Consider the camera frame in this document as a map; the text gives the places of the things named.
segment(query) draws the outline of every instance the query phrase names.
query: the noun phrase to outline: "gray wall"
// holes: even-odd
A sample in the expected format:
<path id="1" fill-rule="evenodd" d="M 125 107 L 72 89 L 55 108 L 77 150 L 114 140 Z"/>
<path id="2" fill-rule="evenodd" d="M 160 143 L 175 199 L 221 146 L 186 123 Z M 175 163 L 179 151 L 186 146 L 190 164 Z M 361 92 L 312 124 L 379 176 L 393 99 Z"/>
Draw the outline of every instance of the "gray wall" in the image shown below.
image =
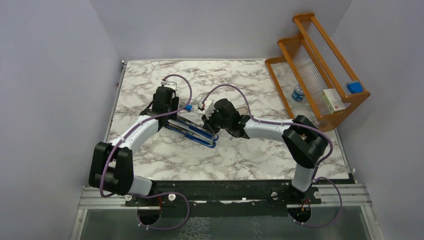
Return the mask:
<path id="1" fill-rule="evenodd" d="M 91 0 L 125 60 L 269 58 L 315 12 L 331 36 L 352 0 Z"/>
<path id="2" fill-rule="evenodd" d="M 423 239 L 422 0 L 353 0 L 333 40 L 371 96 L 339 127 L 386 240 Z"/>
<path id="3" fill-rule="evenodd" d="M 120 58 L 88 0 L 0 3 L 0 239 L 68 239 Z"/>

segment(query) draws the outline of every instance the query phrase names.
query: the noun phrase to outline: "marble tabletop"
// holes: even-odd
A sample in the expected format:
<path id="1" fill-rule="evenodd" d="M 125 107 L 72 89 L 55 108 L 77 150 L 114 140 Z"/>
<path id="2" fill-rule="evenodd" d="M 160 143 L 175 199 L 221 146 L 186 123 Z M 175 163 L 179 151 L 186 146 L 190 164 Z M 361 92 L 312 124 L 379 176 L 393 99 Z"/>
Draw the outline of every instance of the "marble tabletop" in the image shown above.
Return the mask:
<path id="1" fill-rule="evenodd" d="M 288 96 L 293 114 L 305 115 L 316 121 L 307 101 L 295 102 L 291 92 L 296 79 L 285 63 L 274 64 L 283 92 Z M 233 84 L 240 88 L 249 101 L 252 114 L 258 118 L 284 120 L 288 115 L 279 98 L 265 60 L 140 60 L 129 61 L 121 85 L 114 112 L 109 140 L 127 130 L 140 112 L 152 101 L 161 79 L 169 74 L 179 74 L 190 81 L 193 111 L 179 114 L 198 124 L 203 115 L 195 106 L 213 87 Z M 189 89 L 186 83 L 177 82 L 180 101 L 187 101 Z M 217 89 L 211 100 L 227 98 L 236 108 L 245 106 L 243 98 L 229 87 Z M 334 131 L 327 132 L 334 144 L 332 155 L 324 161 L 317 177 L 347 179 L 348 168 Z M 134 174 L 152 180 L 267 180 L 293 178 L 296 162 L 286 145 L 267 139 L 230 139 L 221 130 L 215 148 L 208 148 L 163 128 L 149 138 L 135 153 Z"/>

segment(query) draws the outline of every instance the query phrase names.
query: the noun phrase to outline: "small box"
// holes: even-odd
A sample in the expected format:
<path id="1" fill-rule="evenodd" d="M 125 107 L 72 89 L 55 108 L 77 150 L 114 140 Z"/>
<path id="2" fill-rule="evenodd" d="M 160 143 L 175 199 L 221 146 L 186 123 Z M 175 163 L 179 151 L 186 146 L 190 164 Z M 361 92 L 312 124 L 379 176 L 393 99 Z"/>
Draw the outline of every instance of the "small box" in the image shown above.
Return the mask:
<path id="1" fill-rule="evenodd" d="M 342 99 L 334 88 L 324 89 L 322 92 L 322 99 L 324 99 L 324 102 L 331 114 L 346 109 L 345 104 L 342 102 Z"/>

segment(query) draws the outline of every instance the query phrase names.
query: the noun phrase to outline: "wooden rack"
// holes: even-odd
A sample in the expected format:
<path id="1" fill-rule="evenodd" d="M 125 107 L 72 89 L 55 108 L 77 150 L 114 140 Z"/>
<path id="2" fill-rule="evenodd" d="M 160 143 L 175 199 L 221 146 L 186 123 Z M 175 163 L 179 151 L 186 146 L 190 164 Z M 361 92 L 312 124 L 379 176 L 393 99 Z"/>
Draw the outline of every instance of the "wooden rack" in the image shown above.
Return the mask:
<path id="1" fill-rule="evenodd" d="M 346 84 L 348 81 L 360 82 L 360 80 L 315 18 L 314 13 L 297 14 L 292 20 L 299 28 L 299 34 L 279 39 L 277 43 L 282 56 L 268 58 L 265 61 L 266 67 L 291 119 L 295 116 L 277 81 L 272 64 L 288 63 L 316 116 L 319 129 L 324 132 L 334 130 L 370 96 L 370 93 L 362 83 L 360 84 L 363 92 L 360 93 L 351 94 L 342 87 L 344 84 L 342 85 L 340 81 Z M 349 106 L 330 114 L 322 99 L 324 89 L 336 89 L 341 101 Z"/>

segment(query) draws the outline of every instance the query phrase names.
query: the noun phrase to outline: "screw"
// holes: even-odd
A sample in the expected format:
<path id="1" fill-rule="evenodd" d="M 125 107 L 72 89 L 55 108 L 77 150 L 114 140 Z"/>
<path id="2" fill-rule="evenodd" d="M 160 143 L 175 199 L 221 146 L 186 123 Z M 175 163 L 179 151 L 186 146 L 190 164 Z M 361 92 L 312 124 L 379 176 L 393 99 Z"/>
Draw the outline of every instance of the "screw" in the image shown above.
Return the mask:
<path id="1" fill-rule="evenodd" d="M 173 202 L 176 197 L 177 196 L 175 196 L 175 194 L 171 193 L 171 194 L 168 195 L 168 200 L 171 201 L 171 202 Z"/>
<path id="2" fill-rule="evenodd" d="M 271 198 L 274 200 L 278 199 L 278 193 L 276 193 L 275 191 L 271 193 Z"/>
<path id="3" fill-rule="evenodd" d="M 129 202 L 129 201 L 131 201 L 133 199 L 133 196 L 131 196 L 131 195 L 125 195 L 123 198 L 125 199 L 125 201 Z"/>
<path id="4" fill-rule="evenodd" d="M 313 193 L 313 196 L 314 196 L 316 199 L 320 199 L 320 198 L 321 198 L 321 193 L 320 193 L 319 191 L 315 191 L 315 192 Z"/>

